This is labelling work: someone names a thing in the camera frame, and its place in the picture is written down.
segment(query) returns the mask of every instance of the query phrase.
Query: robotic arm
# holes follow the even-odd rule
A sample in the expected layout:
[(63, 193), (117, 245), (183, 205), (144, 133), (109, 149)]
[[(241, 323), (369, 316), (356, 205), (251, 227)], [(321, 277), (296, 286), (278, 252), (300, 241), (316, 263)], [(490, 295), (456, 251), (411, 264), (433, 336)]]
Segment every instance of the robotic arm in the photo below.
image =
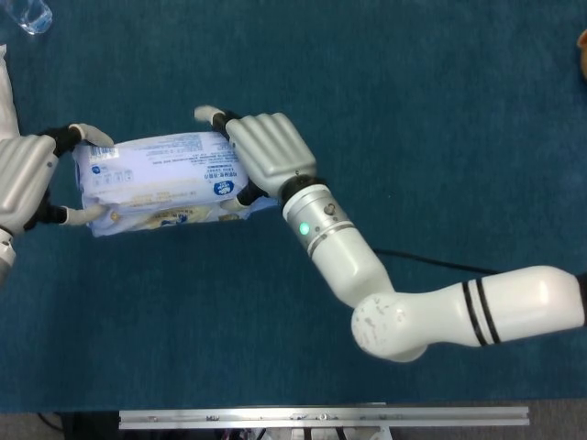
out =
[(59, 157), (82, 140), (112, 148), (112, 139), (93, 126), (73, 124), (38, 136), (0, 140), (0, 287), (16, 258), (13, 237), (36, 223), (80, 224), (88, 213), (50, 204), (47, 189)]
[(225, 205), (238, 210), (263, 195), (283, 218), (337, 297), (354, 308), (352, 333), (367, 353), (397, 362), (428, 345), (499, 344), (585, 324), (587, 277), (551, 267), (514, 270), (420, 294), (396, 292), (387, 271), (316, 177), (316, 159), (282, 114), (238, 117), (211, 106), (195, 118), (224, 134), (251, 182)]

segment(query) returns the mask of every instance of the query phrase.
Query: white plastic package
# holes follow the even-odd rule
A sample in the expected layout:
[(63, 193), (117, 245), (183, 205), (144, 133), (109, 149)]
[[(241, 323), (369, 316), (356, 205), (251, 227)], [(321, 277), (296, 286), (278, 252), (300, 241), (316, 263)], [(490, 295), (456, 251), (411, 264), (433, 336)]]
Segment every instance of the white plastic package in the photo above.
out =
[(16, 138), (18, 133), (17, 111), (12, 100), (12, 86), (6, 69), (6, 45), (0, 46), (0, 140)]
[(94, 236), (189, 223), (246, 219), (274, 206), (222, 207), (248, 182), (228, 142), (213, 132), (132, 140), (115, 148), (81, 145), (73, 152), (78, 187)]

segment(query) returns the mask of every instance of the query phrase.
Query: blue carpet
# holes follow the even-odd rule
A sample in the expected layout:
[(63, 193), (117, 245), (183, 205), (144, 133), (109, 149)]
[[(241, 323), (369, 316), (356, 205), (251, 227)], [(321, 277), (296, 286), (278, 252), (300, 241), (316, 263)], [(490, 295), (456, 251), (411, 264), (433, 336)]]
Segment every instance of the blue carpet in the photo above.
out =
[[(580, 0), (50, 2), (6, 18), (23, 133), (201, 130), (283, 111), (367, 240), (509, 270), (586, 269)], [(77, 204), (71, 158), (53, 201)], [(362, 354), (278, 210), (93, 239), (40, 226), (0, 295), (0, 411), (587, 397), (587, 333), (413, 364)], [(472, 274), (385, 260), (398, 290)]]

